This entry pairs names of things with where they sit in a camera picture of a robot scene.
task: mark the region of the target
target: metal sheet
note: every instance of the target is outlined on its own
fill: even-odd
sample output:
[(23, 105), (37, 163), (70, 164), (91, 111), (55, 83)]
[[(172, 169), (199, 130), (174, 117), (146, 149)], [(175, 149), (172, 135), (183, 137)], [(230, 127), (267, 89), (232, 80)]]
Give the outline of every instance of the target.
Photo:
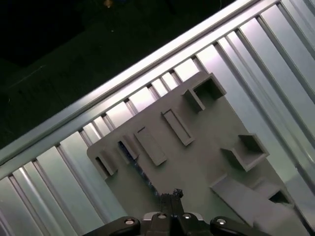
[(165, 83), (169, 91), (173, 90), (178, 86), (178, 83), (170, 73), (166, 73), (162, 76), (162, 80)]
[(31, 198), (29, 198), (29, 200), (31, 202), (37, 201), (37, 203), (32, 203), (32, 205), (38, 205), (40, 211), (47, 211), (47, 217), (54, 218), (52, 220), (52, 224), (57, 223), (58, 227), (62, 230), (63, 235), (76, 236), (77, 233), (74, 231), (60, 205), (52, 195), (51, 190), (48, 188), (47, 184), (44, 182), (43, 178), (40, 176), (32, 162), (24, 166), (23, 175), (26, 176), (25, 180), (27, 180), (27, 184), (30, 185), (30, 189), (32, 191), (32, 200)]
[(16, 236), (43, 235), (9, 178), (0, 181), (0, 210)]
[(310, 93), (315, 96), (315, 60), (310, 52), (303, 45), (277, 6), (272, 6), (264, 11), (261, 14), (261, 18), (266, 23), (268, 31), (271, 31), (272, 37), (275, 37), (281, 44), (279, 47), (284, 49), (282, 57), (286, 59), (291, 70), (297, 70), (296, 74), (301, 75), (301, 80), (303, 80), (301, 83), (305, 83), (304, 89), (309, 89)]
[(192, 59), (184, 61), (182, 64), (176, 66), (174, 70), (183, 82), (199, 72), (197, 66), (195, 65), (195, 63), (193, 63)]
[(110, 133), (110, 130), (108, 126), (105, 124), (102, 117), (98, 117), (93, 121), (93, 124), (95, 128), (97, 129), (97, 132), (104, 137), (106, 134)]
[(57, 149), (49, 149), (37, 160), (62, 200), (63, 209), (75, 220), (75, 225), (71, 223), (74, 229), (82, 235), (102, 226), (103, 222)]
[(147, 87), (132, 95), (129, 100), (133, 103), (138, 112), (155, 102), (155, 98), (152, 96)]
[(267, 34), (261, 28), (256, 19), (249, 21), (240, 27), (240, 30), (259, 55), (260, 66), (267, 67), (273, 80), (273, 85), (278, 87), (278, 93), (283, 92), (283, 100), (287, 106), (292, 106), (291, 113), (300, 120), (300, 125), (305, 126), (304, 132), (310, 132), (311, 139), (315, 136), (315, 105), (305, 93), (293, 72), (281, 57)]
[(300, 4), (304, 4), (303, 1), (290, 1), (290, 0), (282, 0), (281, 5), (279, 6), (280, 9), (283, 6), (285, 11), (287, 11), (290, 16), (294, 19), (295, 23), (297, 24), (299, 30), (305, 35), (309, 43), (315, 48), (315, 25), (310, 24), (308, 20), (305, 18), (305, 15), (302, 12), (308, 11), (309, 9), (303, 8), (301, 10), (298, 6)]
[(15, 171), (13, 175), (18, 181), (18, 184), (20, 185), (30, 204), (36, 211), (38, 217), (45, 225), (48, 233), (56, 236), (64, 236), (65, 234), (63, 233), (59, 224), (53, 217), (51, 211), (45, 204), (44, 200), (41, 198), (39, 192), (37, 191), (36, 187), (32, 183), (29, 176), (27, 175), (25, 169), (21, 167), (20, 169)]
[(311, 4), (311, 1), (314, 0), (290, 0), (291, 3), (295, 6), (295, 8), (301, 12), (303, 19), (307, 21), (308, 24), (312, 27), (313, 31), (315, 31), (315, 4)]
[(118, 127), (133, 115), (124, 102), (121, 102), (116, 107), (106, 112), (114, 127)]
[(153, 81), (152, 86), (157, 91), (157, 93), (160, 97), (163, 97), (164, 95), (166, 95), (168, 93), (166, 87), (164, 86), (164, 84), (162, 83), (162, 81), (160, 79)]
[[(104, 223), (126, 215), (106, 182), (87, 156), (87, 145), (78, 132), (61, 142), (65, 158), (73, 168), (86, 195)], [(95, 224), (102, 225), (98, 219)]]

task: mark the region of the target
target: raised rectangular block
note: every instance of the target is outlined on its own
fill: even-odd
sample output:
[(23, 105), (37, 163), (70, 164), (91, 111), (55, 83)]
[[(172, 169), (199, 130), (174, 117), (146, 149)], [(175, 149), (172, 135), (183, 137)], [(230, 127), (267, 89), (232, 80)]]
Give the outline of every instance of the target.
[(92, 162), (104, 179), (112, 176), (118, 170), (112, 155), (106, 150), (102, 150)]
[(190, 131), (179, 117), (179, 115), (172, 109), (163, 112), (163, 116), (165, 117), (168, 124), (174, 130), (177, 137), (182, 141), (185, 146), (188, 146), (194, 138), (190, 134)]
[(143, 127), (135, 133), (135, 136), (156, 166), (159, 166), (166, 161), (164, 152), (148, 128)]
[(239, 135), (239, 141), (232, 148), (221, 150), (235, 167), (241, 167), (246, 172), (269, 155), (255, 134)]

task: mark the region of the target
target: gray panel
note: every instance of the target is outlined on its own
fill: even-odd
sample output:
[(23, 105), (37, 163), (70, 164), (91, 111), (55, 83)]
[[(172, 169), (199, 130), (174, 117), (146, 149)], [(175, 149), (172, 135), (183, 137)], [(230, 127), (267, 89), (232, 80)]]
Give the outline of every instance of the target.
[(16, 178), (21, 189), (23, 190), (24, 194), (26, 195), (27, 199), (29, 200), (30, 204), (36, 211), (38, 217), (45, 225), (49, 234), (56, 236), (64, 236), (65, 234), (63, 233), (62, 229), (58, 225), (51, 211), (45, 204), (44, 200), (40, 196), (38, 190), (32, 183), (25, 169), (21, 167), (20, 169), (15, 171), (13, 175)]
[(38, 205), (40, 211), (47, 211), (47, 217), (49, 217), (49, 219), (51, 217), (54, 218), (52, 224), (57, 223), (63, 235), (76, 236), (76, 232), (32, 162), (24, 166), (23, 175), (25, 176), (25, 180), (27, 180), (27, 184), (30, 185), (32, 191), (31, 195), (34, 197), (33, 199), (29, 198), (30, 202), (38, 201), (35, 204), (32, 203), (32, 205)]
[(297, 113), (296, 119), (301, 119), (301, 125), (305, 125), (305, 132), (311, 133), (311, 139), (315, 135), (315, 105), (305, 93), (301, 84), (286, 64), (280, 53), (272, 44), (267, 34), (256, 19), (249, 21), (240, 27), (246, 39), (258, 53), (267, 70), (274, 79), (274, 86), (279, 86), (284, 93), (284, 99), (288, 99), (287, 106), (292, 105), (292, 113)]
[(7, 177), (0, 181), (0, 210), (15, 236), (43, 235)]
[(314, 49), (315, 48), (315, 29), (314, 29), (315, 25), (310, 24), (305, 18), (305, 14), (303, 14), (303, 12), (309, 11), (308, 8), (306, 7), (306, 9), (303, 9), (303, 11), (301, 11), (299, 7), (297, 6), (297, 4), (298, 5), (304, 4), (303, 1), (302, 0), (299, 0), (299, 1), (282, 0), (281, 4), (285, 8), (285, 10), (291, 15), (291, 17), (294, 19), (298, 28), (302, 31), (302, 33), (305, 35), (305, 37), (311, 44), (312, 48)]
[(72, 223), (75, 230), (82, 235), (102, 226), (103, 222), (57, 149), (53, 147), (37, 159), (43, 173), (62, 199), (64, 209), (75, 219), (76, 225)]
[(106, 112), (114, 127), (118, 127), (132, 117), (131, 111), (124, 102)]
[(183, 82), (199, 72), (199, 69), (192, 59), (184, 61), (182, 64), (176, 66), (174, 70)]
[[(87, 145), (78, 132), (61, 142), (61, 149), (74, 169), (92, 201), (98, 214), (105, 223), (126, 215), (119, 202), (97, 172), (87, 156)], [(95, 225), (101, 226), (99, 218), (95, 218)]]
[[(224, 158), (220, 148), (223, 145), (234, 145), (239, 139), (238, 134), (247, 134), (233, 109), (224, 97), (213, 101), (209, 91), (204, 90), (199, 93), (199, 97), (206, 109), (196, 113), (182, 96), (187, 89), (195, 87), (196, 84), (204, 82), (209, 77), (210, 75), (207, 73), (199, 72), (88, 149), (89, 157), (95, 158), (103, 147), (111, 150), (118, 148), (117, 140), (123, 135), (128, 135), (131, 141), (139, 146), (139, 142), (133, 135), (134, 132), (143, 127), (150, 129), (150, 134), (154, 137), (153, 143), (160, 146), (160, 149), (167, 156), (167, 160), (157, 167), (152, 163), (149, 157), (150, 153), (145, 151), (145, 148), (139, 148), (139, 156), (136, 163), (133, 163), (137, 167), (137, 172), (129, 173), (129, 176), (125, 177), (126, 179), (120, 178), (120, 175), (125, 175), (128, 169), (133, 166), (132, 162), (126, 165), (124, 161), (121, 161), (118, 164), (119, 170), (116, 175), (106, 179), (106, 181), (115, 183), (110, 187), (117, 193), (117, 196), (118, 191), (120, 191), (119, 193), (122, 195), (120, 198), (123, 199), (123, 204), (126, 207), (136, 203), (136, 201), (137, 204), (144, 201), (143, 197), (135, 199), (135, 190), (133, 190), (133, 188), (143, 184), (143, 180), (139, 182), (137, 178), (141, 176), (144, 177), (148, 189), (153, 186), (159, 193), (169, 193), (174, 188), (183, 189), (182, 201), (185, 209), (202, 214), (206, 221), (219, 214), (235, 217), (229, 209), (221, 205), (222, 203), (208, 189), (211, 183), (224, 176), (226, 172), (247, 183), (256, 181), (259, 176), (267, 175), (272, 181), (283, 186), (276, 172), (266, 160), (263, 160), (257, 168), (244, 174), (232, 168), (228, 160)], [(176, 111), (195, 137), (195, 140), (188, 147), (178, 140), (174, 131), (161, 116), (161, 112), (169, 110), (169, 107)], [(183, 129), (174, 113), (169, 112), (174, 124)], [(245, 143), (248, 143), (248, 140), (252, 143), (253, 140), (251, 138), (246, 139), (244, 136), (241, 138)], [(123, 159), (118, 153), (114, 155), (117, 162)]]
[(155, 98), (152, 96), (147, 87), (130, 96), (129, 100), (133, 103), (138, 112), (155, 102)]
[(303, 45), (298, 35), (294, 32), (277, 6), (272, 6), (264, 11), (261, 17), (267, 24), (267, 28), (272, 32), (272, 35), (281, 43), (281, 47), (285, 50), (284, 53), (287, 53), (287, 55), (283, 55), (283, 57), (290, 57), (287, 58), (287, 60), (292, 60), (298, 70), (296, 73), (301, 73), (303, 76), (301, 79), (306, 81), (305, 86), (308, 85), (311, 93), (314, 95), (315, 61), (310, 52)]
[(164, 84), (162, 83), (162, 81), (160, 79), (153, 81), (152, 86), (157, 91), (157, 93), (160, 97), (163, 97), (164, 95), (166, 95), (168, 93), (166, 87), (164, 86)]
[(187, 126), (184, 124), (182, 118), (176, 113), (176, 111), (172, 109), (163, 112), (162, 114), (177, 137), (185, 146), (188, 146), (194, 140), (194, 138), (192, 137)]
[(156, 166), (166, 161), (165, 154), (147, 127), (137, 131), (135, 136)]

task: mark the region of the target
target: gray plastic board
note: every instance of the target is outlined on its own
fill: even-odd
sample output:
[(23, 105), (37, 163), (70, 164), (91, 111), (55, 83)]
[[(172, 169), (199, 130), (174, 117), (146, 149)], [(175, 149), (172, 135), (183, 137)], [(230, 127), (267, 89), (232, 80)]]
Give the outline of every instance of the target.
[(155, 194), (179, 188), (185, 211), (238, 219), (210, 188), (227, 174), (248, 187), (264, 178), (291, 199), (224, 94), (215, 75), (199, 72), (88, 149), (129, 215), (157, 211)]

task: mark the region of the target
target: rectangular slot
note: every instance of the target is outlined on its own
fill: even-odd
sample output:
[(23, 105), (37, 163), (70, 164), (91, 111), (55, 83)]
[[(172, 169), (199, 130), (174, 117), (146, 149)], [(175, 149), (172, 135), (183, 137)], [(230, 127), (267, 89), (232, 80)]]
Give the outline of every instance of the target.
[(166, 161), (166, 156), (148, 128), (143, 127), (135, 134), (137, 140), (156, 166)]
[(185, 146), (188, 146), (194, 140), (194, 138), (178, 114), (176, 114), (176, 112), (173, 110), (168, 110), (162, 114), (177, 137)]
[(214, 100), (217, 100), (226, 94), (226, 91), (213, 74), (211, 74), (206, 81), (197, 85), (193, 91), (198, 97), (202, 93), (208, 93)]
[(111, 176), (111, 174), (109, 174), (106, 166), (103, 164), (103, 162), (101, 161), (101, 159), (99, 157), (95, 158), (98, 166), (103, 170), (103, 172), (107, 175), (107, 177)]
[(130, 140), (130, 137), (124, 135), (122, 139), (118, 142), (118, 145), (121, 147), (121, 150), (124, 152), (128, 158), (135, 160), (139, 156), (139, 152), (135, 144)]

